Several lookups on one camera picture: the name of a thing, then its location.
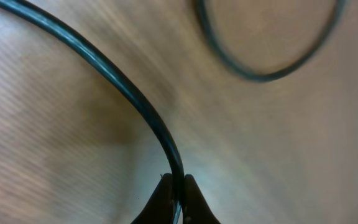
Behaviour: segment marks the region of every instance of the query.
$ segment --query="wire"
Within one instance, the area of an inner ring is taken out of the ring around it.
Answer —
[[[309,50],[302,55],[298,60],[294,61],[289,66],[280,69],[279,71],[267,73],[267,74],[258,74],[252,71],[249,67],[242,65],[237,59],[231,56],[231,54],[223,47],[223,44],[220,43],[219,38],[217,37],[213,26],[211,24],[211,16],[208,12],[209,0],[194,0],[196,14],[198,16],[198,22],[201,26],[203,35],[207,40],[208,45],[211,49],[214,50],[216,55],[226,64],[231,70],[238,73],[245,79],[252,80],[255,82],[269,82],[273,80],[278,80],[283,78],[295,70],[298,70],[302,65],[304,65],[312,56],[321,48],[325,43],[327,38],[333,32],[337,22],[341,18],[341,15],[344,11],[344,6],[346,5],[346,0],[336,0],[335,7],[329,17],[328,23],[322,29],[320,35],[314,42],[314,44],[309,48]]]
[[[175,215],[178,217],[178,214],[180,214],[179,199],[181,198],[184,180],[183,164],[168,128],[147,98],[94,45],[53,15],[23,0],[0,0],[0,7],[37,25],[67,44],[112,83],[135,106],[160,141],[168,158],[173,176]]]

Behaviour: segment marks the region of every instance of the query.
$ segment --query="curved cable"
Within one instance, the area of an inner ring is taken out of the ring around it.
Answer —
[[[173,193],[176,200],[175,214],[178,211],[180,213],[179,199],[184,180],[183,164],[168,128],[143,93],[94,45],[53,15],[24,0],[0,0],[0,7],[37,25],[67,44],[135,106],[160,141],[168,158],[173,176]]]
[[[327,38],[334,30],[337,22],[341,18],[346,0],[336,0],[334,10],[332,11],[328,23],[322,29],[320,35],[314,42],[314,44],[308,49],[308,51],[302,55],[298,60],[290,64],[289,66],[280,69],[279,71],[258,74],[253,72],[249,67],[242,65],[237,59],[231,56],[231,54],[220,43],[216,32],[211,24],[210,15],[208,12],[208,1],[210,0],[194,0],[195,9],[198,16],[198,22],[200,23],[204,37],[206,38],[208,45],[215,51],[216,55],[225,63],[231,70],[238,73],[240,76],[252,80],[255,82],[269,82],[283,78],[295,70],[304,65],[325,43]]]

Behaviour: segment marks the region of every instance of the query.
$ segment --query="cord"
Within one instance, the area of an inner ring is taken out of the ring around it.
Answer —
[[[143,93],[94,45],[53,15],[23,0],[0,0],[0,8],[37,25],[67,44],[112,83],[135,106],[160,141],[168,158],[172,170],[173,193],[175,196],[174,205],[176,206],[174,222],[175,220],[177,222],[181,207],[179,199],[181,198],[184,181],[183,164],[168,128]]]
[[[298,70],[308,60],[310,60],[333,32],[337,22],[341,18],[341,15],[344,11],[344,6],[346,5],[346,0],[336,0],[335,7],[329,17],[328,23],[324,26],[314,44],[298,60],[294,61],[289,66],[280,69],[279,71],[268,74],[258,74],[253,72],[252,69],[250,69],[246,65],[242,65],[237,59],[232,57],[231,54],[223,47],[223,44],[220,43],[219,38],[216,35],[216,32],[214,31],[213,26],[211,24],[211,16],[208,12],[209,10],[207,2],[210,0],[194,1],[196,14],[198,16],[198,22],[201,26],[201,30],[205,39],[207,40],[209,47],[216,53],[219,59],[221,59],[221,61],[226,64],[232,71],[236,72],[245,79],[252,80],[255,82],[269,82],[273,80],[278,80],[291,74],[295,70]]]

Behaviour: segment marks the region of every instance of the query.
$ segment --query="wooden table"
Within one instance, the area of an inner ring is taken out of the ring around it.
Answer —
[[[259,84],[206,46],[189,0],[31,0],[83,34],[166,121],[222,223],[358,223],[358,0],[324,49]],[[252,68],[301,54],[334,0],[211,0]],[[0,223],[130,223],[169,172],[149,127],[66,45],[0,10]]]

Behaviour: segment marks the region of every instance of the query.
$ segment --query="wood grain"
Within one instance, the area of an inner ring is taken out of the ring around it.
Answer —
[[[190,0],[31,0],[144,92],[222,223],[358,223],[358,0],[288,78],[258,84],[206,46]],[[271,71],[334,1],[211,0],[222,40]],[[137,111],[90,65],[0,10],[0,223],[130,223],[169,172]]]

